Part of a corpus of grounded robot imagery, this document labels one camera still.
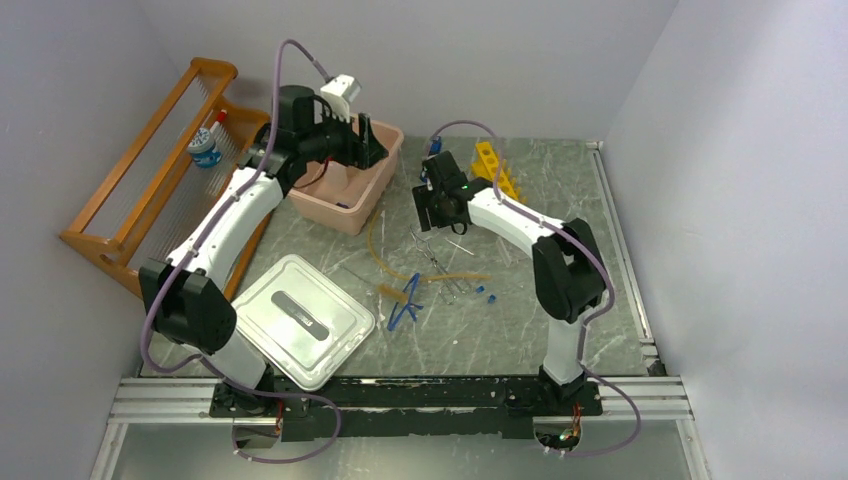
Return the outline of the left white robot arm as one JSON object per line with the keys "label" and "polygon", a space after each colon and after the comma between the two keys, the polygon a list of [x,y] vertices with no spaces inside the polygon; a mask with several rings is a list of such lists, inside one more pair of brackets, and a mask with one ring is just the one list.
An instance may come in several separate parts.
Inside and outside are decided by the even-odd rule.
{"label": "left white robot arm", "polygon": [[194,360],[239,384],[237,403],[261,416],[273,409],[277,388],[265,379],[269,363],[237,329],[237,314],[223,288],[259,226],[295,187],[311,162],[333,160],[366,170],[388,155],[365,113],[351,114],[360,92],[347,75],[319,90],[279,87],[272,117],[252,144],[216,204],[165,260],[146,260],[138,271],[146,317],[139,340],[144,363],[175,372]]}

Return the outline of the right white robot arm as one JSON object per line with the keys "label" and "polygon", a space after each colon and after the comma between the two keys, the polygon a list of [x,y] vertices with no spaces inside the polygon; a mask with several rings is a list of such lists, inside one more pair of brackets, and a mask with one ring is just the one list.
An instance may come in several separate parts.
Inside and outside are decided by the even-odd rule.
{"label": "right white robot arm", "polygon": [[532,261],[537,301],[549,316],[548,346],[540,368],[542,406],[562,414],[587,377],[582,362],[587,327],[609,304],[609,274],[589,224],[565,222],[518,204],[485,178],[469,179],[444,151],[422,163],[424,182],[412,195],[422,231],[448,228],[463,235],[480,227]]}

